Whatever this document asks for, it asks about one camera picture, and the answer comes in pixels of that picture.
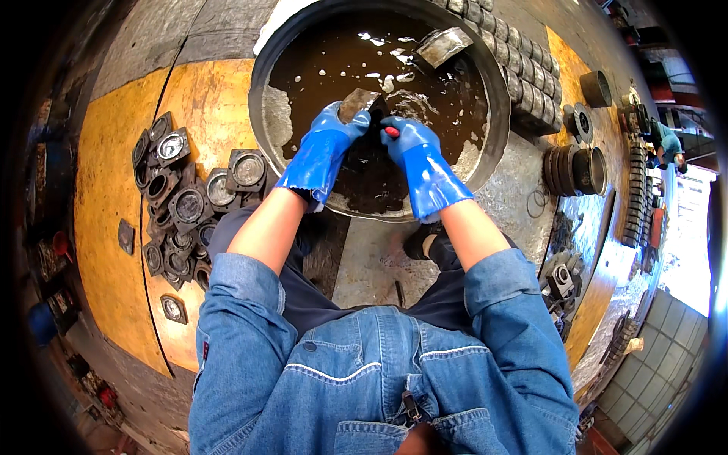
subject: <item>glove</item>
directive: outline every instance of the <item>glove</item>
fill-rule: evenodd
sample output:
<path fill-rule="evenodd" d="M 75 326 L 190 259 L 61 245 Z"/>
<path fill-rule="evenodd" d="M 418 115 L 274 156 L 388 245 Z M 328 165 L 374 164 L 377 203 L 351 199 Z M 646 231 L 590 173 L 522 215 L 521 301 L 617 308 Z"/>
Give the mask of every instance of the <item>glove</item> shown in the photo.
<path fill-rule="evenodd" d="M 360 111 L 348 124 L 341 123 L 340 105 L 341 101 L 336 101 L 318 114 L 301 139 L 301 149 L 276 183 L 283 188 L 310 190 L 307 212 L 323 209 L 344 161 L 344 152 L 369 128 L 371 117 L 367 111 Z"/>
<path fill-rule="evenodd" d="M 473 198 L 472 192 L 443 158 L 440 139 L 430 128 L 416 120 L 397 116 L 387 117 L 381 124 L 400 131 L 397 138 L 390 137 L 384 130 L 379 134 L 389 157 L 407 177 L 415 218 L 422 223 L 434 223 L 440 219 L 438 212 L 443 208 Z"/>

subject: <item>brown water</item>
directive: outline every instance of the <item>brown water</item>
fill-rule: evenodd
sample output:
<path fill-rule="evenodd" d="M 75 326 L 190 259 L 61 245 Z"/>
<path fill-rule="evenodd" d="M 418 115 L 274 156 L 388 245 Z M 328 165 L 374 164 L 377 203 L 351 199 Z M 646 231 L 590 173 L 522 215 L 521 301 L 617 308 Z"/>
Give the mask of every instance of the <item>brown water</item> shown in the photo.
<path fill-rule="evenodd" d="M 483 145 L 487 102 L 483 81 L 463 52 L 437 70 L 414 50 L 433 29 L 402 15 L 347 13 L 301 33 L 276 62 L 269 84 L 288 94 L 293 137 L 283 146 L 292 158 L 312 120 L 329 103 L 357 87 L 383 92 L 392 114 L 423 122 L 440 137 L 443 157 L 457 162 L 465 141 Z M 401 210 L 407 182 L 379 142 L 373 119 L 344 160 L 334 191 L 361 213 Z"/>

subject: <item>tiled wall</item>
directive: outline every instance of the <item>tiled wall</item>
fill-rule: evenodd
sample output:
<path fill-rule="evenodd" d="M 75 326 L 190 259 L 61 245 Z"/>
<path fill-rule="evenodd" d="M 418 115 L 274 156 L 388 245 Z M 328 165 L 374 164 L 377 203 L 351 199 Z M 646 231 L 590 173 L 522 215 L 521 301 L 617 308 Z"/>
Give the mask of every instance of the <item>tiled wall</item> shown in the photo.
<path fill-rule="evenodd" d="M 646 453 L 649 440 L 660 434 L 690 388 L 707 328 L 707 318 L 657 292 L 638 335 L 644 338 L 644 349 L 625 358 L 598 399 L 599 407 L 635 443 L 631 454 Z"/>

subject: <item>work shoe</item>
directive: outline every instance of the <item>work shoe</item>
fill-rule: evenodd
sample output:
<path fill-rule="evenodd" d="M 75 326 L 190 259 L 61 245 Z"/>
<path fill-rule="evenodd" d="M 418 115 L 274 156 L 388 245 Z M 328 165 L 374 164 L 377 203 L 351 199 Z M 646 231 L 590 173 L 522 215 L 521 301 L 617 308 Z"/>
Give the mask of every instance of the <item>work shoe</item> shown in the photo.
<path fill-rule="evenodd" d="M 422 250 L 422 243 L 427 236 L 439 234 L 442 230 L 443 224 L 440 221 L 437 223 L 421 224 L 411 236 L 407 237 L 404 245 L 402 245 L 402 249 L 404 249 L 405 254 L 412 259 L 416 259 L 418 261 L 429 261 L 430 258 L 425 256 L 424 251 Z"/>

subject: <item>denim jacket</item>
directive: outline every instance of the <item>denim jacket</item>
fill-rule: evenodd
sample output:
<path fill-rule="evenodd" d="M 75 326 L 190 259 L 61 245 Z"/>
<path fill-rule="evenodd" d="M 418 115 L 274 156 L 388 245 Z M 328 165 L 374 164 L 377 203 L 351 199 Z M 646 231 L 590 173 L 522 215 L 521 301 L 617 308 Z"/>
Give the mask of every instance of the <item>denim jacket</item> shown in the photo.
<path fill-rule="evenodd" d="M 296 343 L 276 274 L 218 254 L 199 311 L 191 452 L 393 454 L 419 415 L 454 454 L 573 454 L 579 413 L 534 265 L 516 249 L 483 259 L 465 302 L 475 337 L 373 306 Z"/>

